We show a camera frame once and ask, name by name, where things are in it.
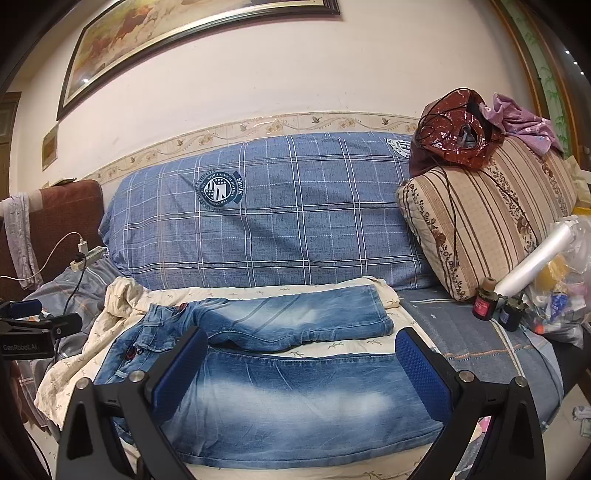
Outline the blue denim jeans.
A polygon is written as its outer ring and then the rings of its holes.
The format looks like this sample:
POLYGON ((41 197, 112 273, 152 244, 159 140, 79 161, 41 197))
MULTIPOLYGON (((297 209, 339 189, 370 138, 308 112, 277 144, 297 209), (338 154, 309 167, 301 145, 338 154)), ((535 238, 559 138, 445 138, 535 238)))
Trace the blue denim jeans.
POLYGON ((189 327, 200 369, 162 431, 186 463, 328 467, 433 442, 441 426, 393 353, 304 358, 290 350, 392 334, 370 285, 249 300, 151 305, 111 345, 97 384, 148 370, 189 327))

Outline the grey patterned bedsheet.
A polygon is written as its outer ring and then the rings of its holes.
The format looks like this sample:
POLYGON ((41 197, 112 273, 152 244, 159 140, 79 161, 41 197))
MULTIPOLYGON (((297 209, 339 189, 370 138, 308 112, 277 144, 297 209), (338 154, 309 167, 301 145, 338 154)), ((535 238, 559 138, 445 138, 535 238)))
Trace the grey patterned bedsheet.
MULTIPOLYGON (((554 348, 545 338, 530 331, 508 332, 495 321, 480 321, 470 306, 453 302, 437 288, 398 293, 383 279, 362 277, 335 284, 335 289, 361 286, 375 288, 396 330, 415 328, 456 369, 469 369, 484 381, 498 383, 525 376, 542 424, 552 422, 569 388, 554 348)), ((33 405, 47 420, 62 426, 75 381, 83 376, 94 377, 111 343, 137 323, 152 304, 177 306, 213 298, 263 300, 331 288, 289 285, 148 290, 121 276, 106 258, 85 271, 66 268, 32 296, 48 314, 79 314, 83 326, 80 333, 61 340, 57 359, 31 362, 33 405)))

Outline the cream floral quilt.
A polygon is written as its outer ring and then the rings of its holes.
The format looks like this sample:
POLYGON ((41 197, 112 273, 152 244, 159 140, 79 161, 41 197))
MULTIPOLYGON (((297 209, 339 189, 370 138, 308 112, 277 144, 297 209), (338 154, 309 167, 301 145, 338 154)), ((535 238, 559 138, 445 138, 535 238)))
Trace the cream floral quilt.
POLYGON ((200 479, 398 473, 438 436, 394 352, 412 325, 394 289, 339 284, 150 291, 119 277, 78 354, 45 374, 36 406, 62 425, 75 383, 147 370, 190 326, 204 361, 162 429, 200 479))

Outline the white power strip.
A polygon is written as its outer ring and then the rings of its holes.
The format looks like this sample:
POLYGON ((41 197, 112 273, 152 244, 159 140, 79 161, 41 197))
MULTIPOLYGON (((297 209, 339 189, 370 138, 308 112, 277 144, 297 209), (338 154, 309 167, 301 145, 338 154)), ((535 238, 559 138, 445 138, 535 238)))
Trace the white power strip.
POLYGON ((103 258, 108 249, 104 246, 96 246, 88 251, 87 254, 83 255, 79 253, 75 260, 70 262, 70 268, 72 271, 80 271, 84 266, 89 267, 99 259, 103 258))

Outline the grey hanging cloth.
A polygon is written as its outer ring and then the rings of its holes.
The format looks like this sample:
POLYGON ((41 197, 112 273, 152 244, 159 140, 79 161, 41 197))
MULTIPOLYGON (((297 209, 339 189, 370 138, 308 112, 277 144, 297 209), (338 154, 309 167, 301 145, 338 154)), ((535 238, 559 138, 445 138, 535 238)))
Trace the grey hanging cloth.
POLYGON ((36 290, 43 279, 31 240, 30 199, 27 193, 16 193, 1 202, 8 251, 23 290, 36 290))

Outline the brown headboard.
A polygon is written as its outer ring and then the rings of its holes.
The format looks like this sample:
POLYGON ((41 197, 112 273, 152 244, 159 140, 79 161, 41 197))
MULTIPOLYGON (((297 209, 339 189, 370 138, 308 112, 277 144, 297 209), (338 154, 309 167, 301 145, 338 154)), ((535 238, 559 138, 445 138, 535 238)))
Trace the brown headboard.
MULTIPOLYGON (((94 180, 82 180, 27 193, 30 230, 43 284, 61 274, 79 253, 82 241, 102 243, 98 227, 104 214, 103 194, 94 180)), ((19 301, 34 290, 23 290, 16 279, 1 217, 1 298, 19 301)))

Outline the dark blue label bottle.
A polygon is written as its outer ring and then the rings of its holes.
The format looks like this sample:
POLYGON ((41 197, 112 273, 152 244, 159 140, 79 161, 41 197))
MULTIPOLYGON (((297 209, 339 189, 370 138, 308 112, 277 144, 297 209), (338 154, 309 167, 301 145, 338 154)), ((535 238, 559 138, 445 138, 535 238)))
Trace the dark blue label bottle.
POLYGON ((499 323, 509 332, 518 329, 526 311, 526 304, 519 297, 507 298, 500 310, 499 323))

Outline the red label bottle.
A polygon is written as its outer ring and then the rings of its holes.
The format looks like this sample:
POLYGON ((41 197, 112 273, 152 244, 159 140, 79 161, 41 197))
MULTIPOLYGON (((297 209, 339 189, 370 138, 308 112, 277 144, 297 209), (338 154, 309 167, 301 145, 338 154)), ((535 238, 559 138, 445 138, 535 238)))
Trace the red label bottle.
POLYGON ((495 292, 497 281, 491 277, 485 277, 478 289, 473 304, 473 315, 484 321, 492 318, 498 301, 499 295, 495 292))

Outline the wooden cabinet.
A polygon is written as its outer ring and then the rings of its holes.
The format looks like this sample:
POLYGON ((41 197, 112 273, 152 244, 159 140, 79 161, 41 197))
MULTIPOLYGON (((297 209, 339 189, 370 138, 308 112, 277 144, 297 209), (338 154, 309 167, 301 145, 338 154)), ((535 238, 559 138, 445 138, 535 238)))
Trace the wooden cabinet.
POLYGON ((10 150, 20 92, 7 92, 0 104, 0 199, 9 196, 10 150))

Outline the blue plaid pillow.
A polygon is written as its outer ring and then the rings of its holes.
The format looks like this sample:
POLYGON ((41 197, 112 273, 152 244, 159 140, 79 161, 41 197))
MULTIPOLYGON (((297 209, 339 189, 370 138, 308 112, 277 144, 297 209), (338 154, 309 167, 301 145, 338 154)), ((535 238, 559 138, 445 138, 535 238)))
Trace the blue plaid pillow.
POLYGON ((111 261, 150 289, 339 283, 397 290, 435 274, 405 222, 406 135, 280 136, 138 170, 99 227, 111 261))

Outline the framed horse painting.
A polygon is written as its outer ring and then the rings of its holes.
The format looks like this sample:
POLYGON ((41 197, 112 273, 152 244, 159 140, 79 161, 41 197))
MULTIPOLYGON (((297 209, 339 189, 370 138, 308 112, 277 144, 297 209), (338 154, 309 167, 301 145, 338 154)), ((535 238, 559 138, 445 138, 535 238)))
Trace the framed horse painting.
POLYGON ((254 18, 338 16, 335 1, 117 1, 81 31, 62 84, 62 120, 103 84, 150 54, 196 33, 254 18))

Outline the purple cloth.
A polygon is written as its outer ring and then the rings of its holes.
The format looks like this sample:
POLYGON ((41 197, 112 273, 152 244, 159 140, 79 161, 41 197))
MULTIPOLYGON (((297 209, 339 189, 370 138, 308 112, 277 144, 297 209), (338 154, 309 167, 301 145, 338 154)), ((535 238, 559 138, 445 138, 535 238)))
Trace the purple cloth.
POLYGON ((540 157, 551 149, 564 152, 552 122, 522 108, 511 97, 495 93, 490 105, 480 103, 480 111, 505 136, 518 138, 540 157))

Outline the dark red plastic bag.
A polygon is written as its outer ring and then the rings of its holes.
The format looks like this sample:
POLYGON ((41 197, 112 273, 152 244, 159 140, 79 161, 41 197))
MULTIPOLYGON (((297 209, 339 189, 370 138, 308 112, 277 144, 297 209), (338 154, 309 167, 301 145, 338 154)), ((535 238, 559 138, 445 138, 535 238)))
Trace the dark red plastic bag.
POLYGON ((455 89, 427 105, 411 141, 410 175, 437 166, 483 168, 504 142, 501 129, 485 118, 482 97, 469 88, 455 89))

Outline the small wall picture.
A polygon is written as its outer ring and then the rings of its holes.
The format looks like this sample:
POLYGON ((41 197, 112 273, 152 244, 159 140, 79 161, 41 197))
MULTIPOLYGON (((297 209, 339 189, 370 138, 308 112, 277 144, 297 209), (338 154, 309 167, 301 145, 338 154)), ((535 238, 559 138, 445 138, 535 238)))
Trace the small wall picture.
POLYGON ((57 159, 58 124, 55 124, 42 139, 41 162, 45 171, 57 159))

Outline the green floral door frame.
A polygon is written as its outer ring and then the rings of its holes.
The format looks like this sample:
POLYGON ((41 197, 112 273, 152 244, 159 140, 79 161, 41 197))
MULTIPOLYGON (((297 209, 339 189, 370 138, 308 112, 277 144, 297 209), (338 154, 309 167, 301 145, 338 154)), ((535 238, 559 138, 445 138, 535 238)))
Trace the green floral door frame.
POLYGON ((552 121, 566 155, 579 155, 580 135, 564 69, 543 35, 540 22, 519 1, 492 1, 491 4, 518 51, 535 112, 552 121))

